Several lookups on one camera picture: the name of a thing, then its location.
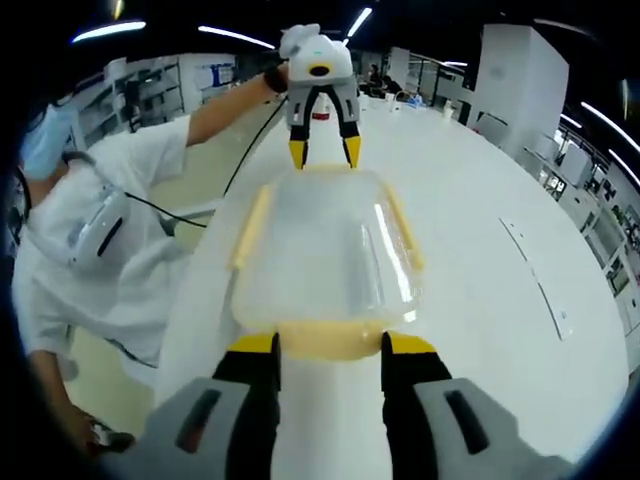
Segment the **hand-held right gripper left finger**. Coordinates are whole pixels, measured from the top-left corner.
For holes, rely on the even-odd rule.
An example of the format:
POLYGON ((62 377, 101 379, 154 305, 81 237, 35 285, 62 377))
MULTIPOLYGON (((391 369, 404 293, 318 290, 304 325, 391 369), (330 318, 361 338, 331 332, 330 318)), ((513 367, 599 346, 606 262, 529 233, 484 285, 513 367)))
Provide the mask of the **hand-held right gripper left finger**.
POLYGON ((104 468, 112 479, 268 479, 280 388, 278 334, 244 336, 212 376, 153 410, 142 436, 106 455, 104 468))

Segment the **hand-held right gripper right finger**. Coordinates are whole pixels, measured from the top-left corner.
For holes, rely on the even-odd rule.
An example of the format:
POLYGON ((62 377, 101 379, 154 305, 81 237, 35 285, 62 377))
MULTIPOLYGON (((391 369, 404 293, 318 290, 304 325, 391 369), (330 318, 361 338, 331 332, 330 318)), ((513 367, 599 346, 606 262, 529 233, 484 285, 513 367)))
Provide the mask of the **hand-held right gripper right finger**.
POLYGON ((395 479, 566 479, 570 462, 544 456, 515 416, 437 350, 412 335, 381 338, 382 407, 395 479))

